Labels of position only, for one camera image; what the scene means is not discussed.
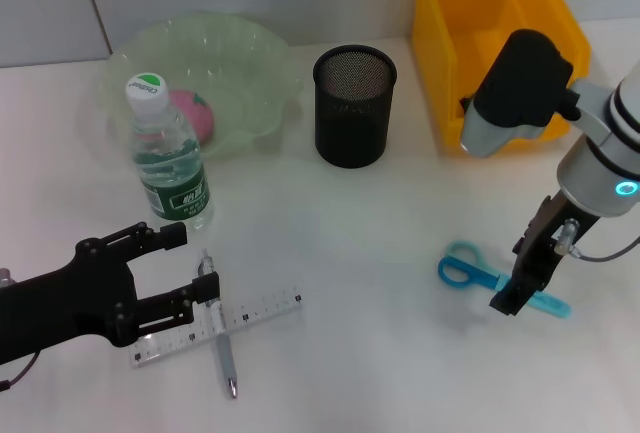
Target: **plastic bottle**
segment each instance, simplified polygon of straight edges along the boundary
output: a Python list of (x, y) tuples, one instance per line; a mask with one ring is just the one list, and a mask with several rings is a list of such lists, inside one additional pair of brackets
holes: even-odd
[(191, 231), (203, 228), (213, 209), (191, 125), (169, 101), (159, 75), (135, 75), (125, 91), (134, 112), (131, 156), (151, 209), (167, 222), (184, 221)]

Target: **ruler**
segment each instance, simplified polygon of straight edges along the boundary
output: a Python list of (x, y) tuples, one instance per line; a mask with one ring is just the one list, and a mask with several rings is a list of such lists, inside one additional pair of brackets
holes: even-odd
[[(302, 295), (296, 287), (292, 287), (264, 295), (248, 303), (231, 307), (222, 305), (222, 310), (226, 331), (231, 334), (301, 307)], [(214, 327), (211, 310), (204, 304), (193, 305), (193, 316), (193, 323), (189, 325), (147, 335), (129, 346), (131, 366), (139, 368), (165, 356), (211, 341), (223, 332), (219, 327)]]

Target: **silver pen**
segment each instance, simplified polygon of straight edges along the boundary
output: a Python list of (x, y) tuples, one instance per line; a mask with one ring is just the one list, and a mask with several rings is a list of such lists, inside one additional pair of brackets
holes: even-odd
[[(206, 275), (213, 271), (213, 259), (209, 256), (207, 250), (204, 249), (202, 250), (202, 260), (198, 266), (198, 276)], [(205, 305), (211, 310), (213, 333), (216, 337), (216, 350), (218, 351), (218, 358), (220, 358), (222, 374), (227, 382), (229, 395), (231, 398), (236, 399), (238, 397), (238, 375), (236, 374), (236, 364), (233, 361), (231, 339), (227, 333), (224, 321), (222, 303), (220, 298), (216, 298), (215, 300), (207, 301)]]

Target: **black mesh pencil holder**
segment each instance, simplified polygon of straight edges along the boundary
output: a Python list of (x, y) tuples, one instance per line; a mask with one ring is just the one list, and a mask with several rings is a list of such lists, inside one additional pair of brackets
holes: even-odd
[(340, 46), (318, 59), (316, 149), (325, 160), (361, 168), (380, 158), (397, 76), (391, 59), (368, 46)]

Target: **blue scissors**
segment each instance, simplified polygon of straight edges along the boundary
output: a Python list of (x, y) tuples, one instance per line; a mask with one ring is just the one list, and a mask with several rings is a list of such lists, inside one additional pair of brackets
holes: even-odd
[[(463, 251), (473, 257), (473, 264), (461, 259), (460, 254)], [(462, 271), (466, 273), (468, 278), (463, 281), (456, 281), (447, 276), (445, 267)], [(447, 246), (446, 256), (438, 264), (438, 275), (442, 278), (442, 281), (454, 288), (467, 288), (476, 283), (495, 291), (502, 290), (511, 279), (509, 275), (491, 267), (484, 259), (480, 249), (470, 241), (454, 241)], [(534, 293), (527, 304), (560, 318), (568, 318), (571, 315), (571, 306), (542, 291)]]

